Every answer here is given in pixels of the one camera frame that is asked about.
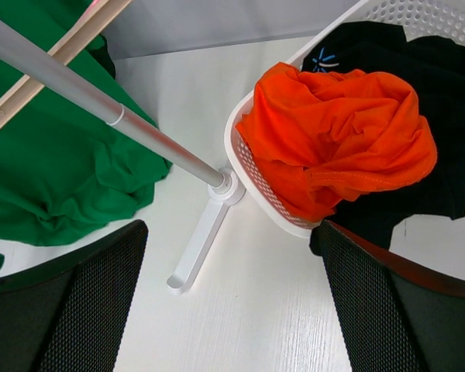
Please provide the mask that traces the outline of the black t shirt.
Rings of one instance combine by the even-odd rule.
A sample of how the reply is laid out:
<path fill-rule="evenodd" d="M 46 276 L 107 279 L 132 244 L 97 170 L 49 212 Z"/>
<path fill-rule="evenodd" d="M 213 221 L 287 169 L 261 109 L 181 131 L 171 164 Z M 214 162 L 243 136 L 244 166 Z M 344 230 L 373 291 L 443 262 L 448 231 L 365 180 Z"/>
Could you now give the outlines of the black t shirt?
<path fill-rule="evenodd" d="M 397 191 L 342 202 L 329 221 L 388 249 L 394 227 L 413 215 L 465 216 L 465 46 L 441 36 L 407 40 L 402 26 L 348 22 L 302 63 L 303 71 L 384 71 L 407 81 L 438 149 L 432 173 Z"/>

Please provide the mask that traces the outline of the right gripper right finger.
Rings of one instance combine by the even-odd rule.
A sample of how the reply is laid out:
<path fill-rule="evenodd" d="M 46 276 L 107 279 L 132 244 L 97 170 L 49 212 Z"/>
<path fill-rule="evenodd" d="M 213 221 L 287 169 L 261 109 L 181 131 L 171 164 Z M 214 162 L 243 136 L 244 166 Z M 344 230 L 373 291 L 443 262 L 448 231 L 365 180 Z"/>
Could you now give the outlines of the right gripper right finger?
<path fill-rule="evenodd" d="M 465 280 L 330 221 L 313 231 L 354 371 L 465 371 Z"/>

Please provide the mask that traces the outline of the green t shirt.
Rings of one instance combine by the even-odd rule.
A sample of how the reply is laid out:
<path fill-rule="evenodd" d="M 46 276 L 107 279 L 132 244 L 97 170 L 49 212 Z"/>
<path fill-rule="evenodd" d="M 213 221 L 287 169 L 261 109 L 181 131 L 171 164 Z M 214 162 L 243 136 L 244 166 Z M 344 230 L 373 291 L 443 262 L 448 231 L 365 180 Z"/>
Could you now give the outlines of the green t shirt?
<path fill-rule="evenodd" d="M 0 1 L 0 20 L 48 51 L 91 1 Z M 155 122 L 115 81 L 106 38 L 68 67 Z M 0 97 L 22 76 L 0 60 Z M 171 163 L 44 88 L 0 130 L 0 239 L 34 246 L 75 243 L 154 199 Z"/>

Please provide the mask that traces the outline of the orange t shirt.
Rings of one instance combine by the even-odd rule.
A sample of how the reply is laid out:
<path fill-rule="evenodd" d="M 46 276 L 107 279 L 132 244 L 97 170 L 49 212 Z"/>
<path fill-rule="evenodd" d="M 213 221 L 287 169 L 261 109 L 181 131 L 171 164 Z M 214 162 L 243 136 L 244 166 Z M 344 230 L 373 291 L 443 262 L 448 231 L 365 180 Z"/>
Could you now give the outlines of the orange t shirt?
<path fill-rule="evenodd" d="M 415 89 L 383 71 L 313 73 L 279 63 L 236 124 L 263 179 L 308 222 L 341 202 L 421 181 L 437 161 Z"/>

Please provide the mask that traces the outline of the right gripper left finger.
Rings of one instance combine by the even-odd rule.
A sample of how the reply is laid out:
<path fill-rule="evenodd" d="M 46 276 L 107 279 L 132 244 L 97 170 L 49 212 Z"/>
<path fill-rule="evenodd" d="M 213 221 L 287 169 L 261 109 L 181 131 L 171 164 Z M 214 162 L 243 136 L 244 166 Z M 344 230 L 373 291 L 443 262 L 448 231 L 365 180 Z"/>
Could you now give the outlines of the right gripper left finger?
<path fill-rule="evenodd" d="M 113 370 L 147 237 L 136 220 L 0 277 L 0 371 Z"/>

